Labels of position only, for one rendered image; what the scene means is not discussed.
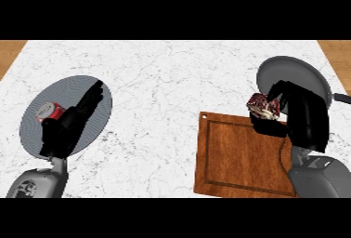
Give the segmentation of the round grey plate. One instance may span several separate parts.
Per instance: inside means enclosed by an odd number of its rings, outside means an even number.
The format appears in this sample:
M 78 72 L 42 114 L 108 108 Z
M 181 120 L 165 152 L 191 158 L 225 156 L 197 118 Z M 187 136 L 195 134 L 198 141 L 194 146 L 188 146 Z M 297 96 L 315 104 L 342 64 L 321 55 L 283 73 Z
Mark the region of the round grey plate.
M 64 109 L 69 106 L 75 106 L 95 82 L 97 79 L 88 75 L 73 75 L 63 78 L 38 93 L 30 101 L 19 126 L 20 143 L 30 156 L 47 160 L 47 157 L 39 154 L 42 148 L 42 127 L 39 121 L 35 119 L 36 109 L 45 102 L 55 102 Z M 103 99 L 86 120 L 82 135 L 70 154 L 75 154 L 88 146 L 98 137 L 107 124 L 111 110 L 111 96 L 106 85 L 101 85 L 101 89 Z

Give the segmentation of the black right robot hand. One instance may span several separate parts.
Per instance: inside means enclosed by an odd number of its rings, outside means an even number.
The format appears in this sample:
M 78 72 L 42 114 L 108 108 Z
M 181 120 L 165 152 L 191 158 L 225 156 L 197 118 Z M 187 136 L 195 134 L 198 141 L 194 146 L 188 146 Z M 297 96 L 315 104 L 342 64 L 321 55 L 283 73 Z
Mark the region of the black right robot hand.
M 253 129 L 259 134 L 288 137 L 291 145 L 324 152 L 328 141 L 328 115 L 322 98 L 290 82 L 278 81 L 269 88 L 266 100 L 280 98 L 287 109 L 285 124 L 249 114 Z

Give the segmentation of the grey frying pan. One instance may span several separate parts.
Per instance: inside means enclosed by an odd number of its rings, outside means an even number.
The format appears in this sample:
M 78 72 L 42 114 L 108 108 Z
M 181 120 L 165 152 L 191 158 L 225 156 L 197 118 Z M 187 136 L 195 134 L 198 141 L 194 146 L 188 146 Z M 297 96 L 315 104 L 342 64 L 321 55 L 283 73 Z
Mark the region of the grey frying pan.
M 318 70 L 300 59 L 287 56 L 275 56 L 266 59 L 257 69 L 256 84 L 265 101 L 280 100 L 280 112 L 288 114 L 288 95 L 306 94 L 315 98 L 311 105 L 316 116 L 327 115 L 331 99 L 351 104 L 351 97 L 343 94 L 333 94 L 330 86 Z

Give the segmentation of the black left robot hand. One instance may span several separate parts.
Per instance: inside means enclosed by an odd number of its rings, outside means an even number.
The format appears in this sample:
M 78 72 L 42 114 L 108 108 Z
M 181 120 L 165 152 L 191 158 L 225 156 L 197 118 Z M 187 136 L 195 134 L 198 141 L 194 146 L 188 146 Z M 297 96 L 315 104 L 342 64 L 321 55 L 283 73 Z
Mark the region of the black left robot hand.
M 39 154 L 45 157 L 67 158 L 89 116 L 103 99 L 103 82 L 97 81 L 86 90 L 78 104 L 70 106 L 57 119 L 45 118 L 42 127 L 42 148 Z

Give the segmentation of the red can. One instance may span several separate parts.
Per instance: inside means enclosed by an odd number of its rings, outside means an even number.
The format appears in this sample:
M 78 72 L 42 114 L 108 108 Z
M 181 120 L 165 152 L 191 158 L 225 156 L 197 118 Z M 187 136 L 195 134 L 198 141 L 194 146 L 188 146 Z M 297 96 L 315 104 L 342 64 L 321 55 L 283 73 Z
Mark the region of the red can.
M 42 122 L 47 118 L 58 119 L 66 109 L 55 102 L 45 102 L 35 111 L 35 120 Z

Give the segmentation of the dark red cupcake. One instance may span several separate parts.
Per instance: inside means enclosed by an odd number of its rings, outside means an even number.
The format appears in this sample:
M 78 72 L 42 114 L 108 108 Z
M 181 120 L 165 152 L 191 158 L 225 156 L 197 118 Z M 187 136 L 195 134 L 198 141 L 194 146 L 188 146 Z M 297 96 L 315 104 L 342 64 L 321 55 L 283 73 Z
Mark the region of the dark red cupcake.
M 254 93 L 246 103 L 246 108 L 259 119 L 277 120 L 280 118 L 280 102 L 277 99 L 266 100 L 266 95 Z

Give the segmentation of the brown wooden cutting board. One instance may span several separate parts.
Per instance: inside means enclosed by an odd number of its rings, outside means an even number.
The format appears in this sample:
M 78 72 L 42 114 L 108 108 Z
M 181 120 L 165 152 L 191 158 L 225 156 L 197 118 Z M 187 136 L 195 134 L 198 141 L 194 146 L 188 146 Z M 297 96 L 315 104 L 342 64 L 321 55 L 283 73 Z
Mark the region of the brown wooden cutting board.
M 288 169 L 288 138 L 257 134 L 247 117 L 200 112 L 195 193 L 218 197 L 294 197 Z

